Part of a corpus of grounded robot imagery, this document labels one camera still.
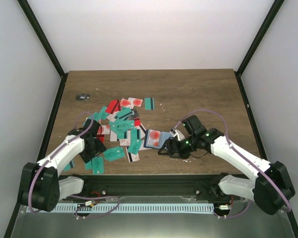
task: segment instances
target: purple cable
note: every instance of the purple cable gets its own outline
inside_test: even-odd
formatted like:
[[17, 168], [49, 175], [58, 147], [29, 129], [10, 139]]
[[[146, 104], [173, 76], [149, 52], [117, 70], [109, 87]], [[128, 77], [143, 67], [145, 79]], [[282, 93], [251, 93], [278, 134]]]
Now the purple cable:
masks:
[[[76, 129], [76, 125], [77, 125], [77, 121], [80, 118], [81, 115], [83, 114], [89, 114], [91, 117], [93, 117], [93, 115], [90, 112], [83, 112], [81, 114], [78, 115], [76, 121], [75, 121], [75, 129]], [[88, 130], [91, 128], [91, 126], [93, 125], [93, 118], [91, 120], [91, 123], [89, 124], [89, 126], [80, 134], [78, 134], [77, 136], [73, 137], [72, 139], [70, 139], [68, 141], [68, 143], [71, 143], [72, 141], [76, 140], [77, 138], [79, 138], [81, 135], [84, 135], [86, 132], [88, 132]], [[52, 160], [61, 150], [63, 150], [63, 148], [67, 146], [67, 143], [63, 143], [51, 156], [50, 156], [50, 160]], [[36, 180], [38, 179], [40, 173], [42, 172], [43, 168], [49, 163], [49, 161], [47, 160], [40, 168], [39, 170], [36, 172], [33, 181], [30, 185], [30, 189], [29, 189], [29, 196], [28, 196], [28, 207], [31, 213], [38, 213], [40, 210], [34, 211], [32, 208], [32, 193], [33, 193], [33, 189], [34, 189], [34, 185]]]
[[208, 112], [208, 113], [212, 113], [212, 114], [215, 114], [217, 115], [219, 118], [221, 118], [221, 120], [223, 121], [224, 123], [224, 126], [225, 126], [225, 136], [226, 136], [226, 140], [227, 140], [227, 143], [229, 145], [231, 145], [231, 149], [236, 153], [238, 154], [243, 160], [245, 160], [247, 163], [249, 163], [254, 169], [256, 169], [272, 186], [273, 188], [276, 190], [276, 192], [280, 195], [280, 197], [283, 199], [283, 201], [285, 202], [285, 204], [287, 205], [287, 212], [290, 212], [292, 210], [292, 207], [289, 203], [289, 201], [287, 200], [287, 198], [284, 196], [284, 194], [280, 191], [280, 189], [277, 187], [277, 185], [268, 177], [267, 174], [265, 174], [263, 171], [261, 171], [253, 162], [251, 162], [248, 158], [246, 158], [244, 155], [242, 155], [238, 150], [236, 150], [234, 148], [234, 146], [231, 144], [231, 141], [229, 140], [229, 137], [228, 137], [228, 128], [227, 128], [227, 123], [226, 121], [224, 120], [224, 118], [214, 112], [214, 111], [211, 111], [211, 110], [207, 110], [207, 109], [197, 109], [197, 110], [194, 110], [192, 112], [190, 112], [189, 114], [187, 114], [184, 118], [181, 119], [181, 121], [178, 122], [178, 124], [174, 127], [174, 129], [176, 129], [178, 127], [178, 125], [184, 120], [186, 119], [188, 116], [196, 113], [196, 112]]
[[[92, 217], [85, 217], [86, 219], [90, 219], [90, 218], [98, 218], [98, 217], [103, 217], [103, 216], [106, 216], [110, 213], [112, 213], [113, 211], [115, 211], [119, 205], [120, 205], [120, 200], [119, 200], [119, 197], [116, 197], [116, 196], [106, 196], [106, 197], [81, 197], [81, 196], [76, 196], [76, 195], [71, 195], [69, 197], [73, 197], [73, 198], [79, 198], [79, 199], [83, 199], [83, 200], [101, 200], [101, 199], [106, 199], [106, 198], [117, 198], [118, 199], [118, 202], [117, 202], [117, 205], [112, 208], [111, 210], [109, 210], [108, 212], [105, 212], [103, 214], [100, 214], [100, 215], [97, 215], [97, 216], [92, 216]], [[82, 208], [85, 208], [87, 206], [83, 206], [83, 207], [79, 207], [77, 208], [77, 210], [75, 211], [75, 215], [76, 217], [78, 218], [78, 211]]]
[[[247, 206], [244, 208], [244, 210], [242, 210], [241, 212], [239, 212], [239, 213], [237, 213], [233, 216], [227, 216], [225, 219], [231, 219], [231, 218], [239, 217], [240, 215], [244, 214], [248, 210], [249, 206], [250, 206], [250, 201], [248, 201]], [[217, 217], [221, 217], [218, 214], [216, 214], [215, 212], [213, 212], [213, 214]]]

